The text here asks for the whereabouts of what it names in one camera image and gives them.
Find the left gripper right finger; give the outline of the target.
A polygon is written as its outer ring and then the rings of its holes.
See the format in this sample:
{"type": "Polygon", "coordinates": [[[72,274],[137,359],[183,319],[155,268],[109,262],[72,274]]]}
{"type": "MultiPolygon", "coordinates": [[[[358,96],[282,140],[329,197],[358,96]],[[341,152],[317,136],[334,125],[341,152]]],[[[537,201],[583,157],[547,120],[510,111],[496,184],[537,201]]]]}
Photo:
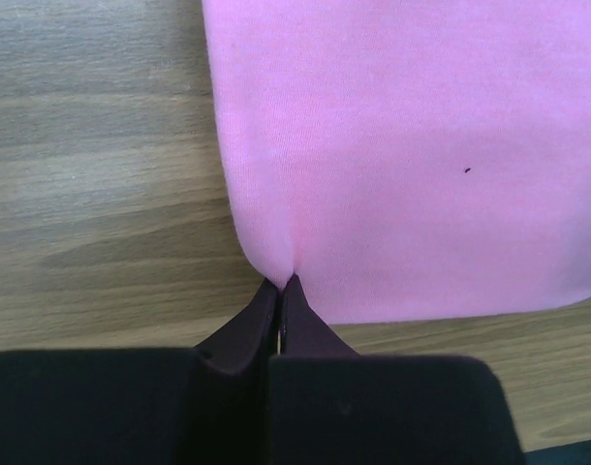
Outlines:
{"type": "Polygon", "coordinates": [[[468,356],[364,356],[312,310],[297,277],[268,367],[273,464],[522,464],[498,378],[468,356]]]}

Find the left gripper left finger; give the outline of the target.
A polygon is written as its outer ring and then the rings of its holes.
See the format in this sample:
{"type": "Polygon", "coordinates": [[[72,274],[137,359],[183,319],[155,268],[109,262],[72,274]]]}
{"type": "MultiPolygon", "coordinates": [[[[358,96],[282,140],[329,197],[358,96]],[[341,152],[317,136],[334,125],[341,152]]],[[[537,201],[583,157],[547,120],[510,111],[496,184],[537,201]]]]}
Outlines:
{"type": "Polygon", "coordinates": [[[258,464],[279,293],[193,347],[0,352],[0,464],[258,464]]]}

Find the pink t shirt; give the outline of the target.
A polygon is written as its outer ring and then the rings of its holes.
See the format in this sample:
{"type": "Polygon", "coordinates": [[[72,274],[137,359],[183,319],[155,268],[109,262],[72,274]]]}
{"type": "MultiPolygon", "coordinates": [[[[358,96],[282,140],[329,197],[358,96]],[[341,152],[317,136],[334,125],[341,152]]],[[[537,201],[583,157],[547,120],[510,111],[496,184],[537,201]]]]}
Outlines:
{"type": "Polygon", "coordinates": [[[591,297],[591,1],[206,1],[237,237],[330,324],[591,297]]]}

